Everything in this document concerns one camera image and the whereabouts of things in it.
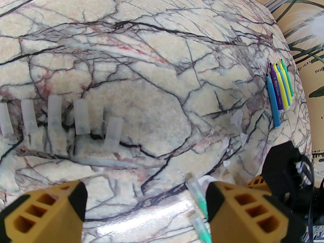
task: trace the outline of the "black cable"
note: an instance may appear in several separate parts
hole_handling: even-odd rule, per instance
[[[323,184],[324,184],[324,178],[322,179],[321,185],[319,186],[319,192],[318,192],[318,195],[317,195],[317,201],[319,203],[324,203],[324,187],[323,187]],[[317,216],[316,216],[315,219],[313,219],[315,222],[317,221],[319,216],[324,213],[324,205],[323,204],[319,204],[317,208],[318,208]]]
[[[305,155],[301,156],[301,160],[309,166],[309,170],[305,166],[303,166],[303,172],[309,178],[309,180],[311,182],[311,184],[309,186],[307,186],[307,188],[312,190],[312,194],[314,194],[315,177],[314,177],[313,165]],[[311,199],[310,204],[309,204],[308,234],[309,234],[309,242],[314,243],[314,239],[313,239],[313,237],[314,237],[314,235],[313,235],[313,199]]]

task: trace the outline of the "purple marker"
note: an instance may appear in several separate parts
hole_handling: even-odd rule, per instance
[[[278,82],[278,79],[277,79],[277,74],[276,74],[276,72],[275,72],[275,70],[274,70],[271,63],[270,63],[270,69],[271,69],[270,75],[271,75],[271,79],[272,79],[272,83],[273,83],[274,93],[276,94],[278,110],[279,110],[279,112],[283,112],[284,111],[284,105],[282,103],[279,82]]]

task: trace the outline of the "teal marker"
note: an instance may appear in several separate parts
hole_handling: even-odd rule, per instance
[[[193,199],[195,199],[196,204],[198,204],[199,208],[208,219],[206,196],[197,179],[193,177],[191,173],[186,174],[186,186]]]
[[[288,85],[289,85],[291,97],[294,97],[293,87],[292,87],[291,82],[290,82],[290,78],[289,78],[289,75],[288,75],[288,70],[287,70],[287,67],[286,67],[286,65],[285,65],[285,63],[284,63],[284,61],[282,59],[281,59],[281,64],[283,66],[283,69],[286,72],[286,76],[287,76],[287,79],[288,79]]]
[[[202,243],[212,243],[212,237],[210,236],[203,219],[200,215],[193,211],[189,214],[189,220],[195,231],[197,232]]]

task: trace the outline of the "marker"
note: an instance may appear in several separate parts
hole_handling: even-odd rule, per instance
[[[286,84],[286,88],[287,88],[287,95],[288,95],[287,98],[289,98],[290,104],[292,104],[292,103],[293,103],[293,98],[291,97],[290,87],[289,87],[289,84],[288,84],[288,78],[287,78],[286,72],[285,72],[285,70],[284,70],[284,68],[283,68],[283,66],[282,66],[282,64],[281,64],[281,62],[279,62],[279,70],[280,70],[280,72],[282,73],[283,78],[284,78],[283,81],[284,81],[284,83]]]
[[[276,65],[273,65],[273,68],[274,68],[274,70],[276,72],[277,79],[278,79],[278,82],[279,82],[282,104],[283,104],[284,109],[286,110],[286,109],[289,108],[289,104],[288,104],[288,100],[287,100],[287,96],[286,96],[286,91],[285,91],[284,83],[283,83],[283,81],[281,79],[281,75],[280,75],[278,69],[276,68]]]
[[[291,103],[292,103],[292,101],[289,99],[288,90],[287,90],[287,86],[286,86],[286,82],[285,82],[285,78],[284,78],[284,75],[281,72],[280,67],[278,66],[278,64],[276,64],[276,69],[277,69],[278,73],[281,76],[282,84],[283,84],[283,87],[285,88],[285,94],[286,94],[287,102],[288,102],[288,105],[290,106]]]
[[[276,95],[278,109],[279,109],[279,112],[283,112],[284,111],[284,104],[282,103],[279,81],[277,79],[277,74],[276,74],[276,72],[275,72],[275,70],[274,70],[271,63],[270,63],[270,70],[271,70],[270,75],[271,75],[272,84],[273,84],[273,87],[274,87],[274,93]]]
[[[269,97],[270,97],[270,103],[271,103],[274,127],[278,128],[278,127],[280,127],[279,110],[278,110],[276,95],[274,93],[274,88],[273,88],[273,85],[271,83],[271,79],[270,79],[270,77],[268,75],[267,75],[267,88],[268,88]]]
[[[197,232],[201,242],[212,243],[212,237],[210,236],[201,216],[197,212],[192,211],[189,213],[189,220],[195,228],[195,231]]]
[[[206,196],[197,179],[191,173],[186,174],[186,186],[199,208],[208,219]]]
[[[289,88],[290,88],[291,97],[294,98],[293,87],[291,86],[290,77],[288,75],[288,70],[287,70],[287,67],[286,67],[286,65],[285,65],[285,63],[284,63],[284,61],[282,59],[281,59],[281,64],[283,66],[283,69],[286,72],[286,76],[287,76],[287,79],[288,79],[288,84],[289,84]]]

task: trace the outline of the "white plastic cap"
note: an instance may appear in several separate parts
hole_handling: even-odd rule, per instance
[[[75,134],[90,134],[88,103],[85,99],[77,99],[73,102]]]
[[[204,195],[206,195],[206,191],[208,189],[208,186],[210,183],[213,183],[213,182],[216,182],[217,180],[212,177],[212,176],[203,176],[203,177],[200,177],[197,182],[199,183],[201,189],[203,190],[204,192]]]
[[[2,135],[4,137],[14,133],[11,120],[9,117],[7,103],[0,103],[0,126],[1,126]]]
[[[124,119],[109,117],[104,147],[109,152],[118,152],[120,137],[122,136]]]
[[[62,128],[62,97],[50,95],[47,107],[48,129],[61,130]]]
[[[21,101],[21,113],[26,134],[38,131],[33,100],[23,99]]]

